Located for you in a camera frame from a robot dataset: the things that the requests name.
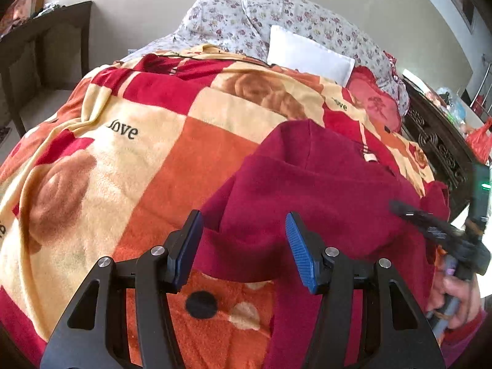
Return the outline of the magenta sleeve right forearm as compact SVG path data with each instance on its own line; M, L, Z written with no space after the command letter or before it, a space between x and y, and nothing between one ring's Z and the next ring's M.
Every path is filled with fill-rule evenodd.
M465 351L487 316L487 312L481 308L475 319L467 322L462 327L447 330L444 333L444 339L440 344L440 349L447 368Z

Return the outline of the person's right hand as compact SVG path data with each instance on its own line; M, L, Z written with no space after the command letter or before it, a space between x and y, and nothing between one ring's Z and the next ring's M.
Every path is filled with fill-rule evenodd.
M446 268L445 256L441 255L436 258L434 279L426 310L438 311L443 308L445 296L456 299L457 307L453 314L441 314L444 324L440 327L443 330L456 330L476 319L481 311L477 277L473 276L470 281L464 281L451 276Z

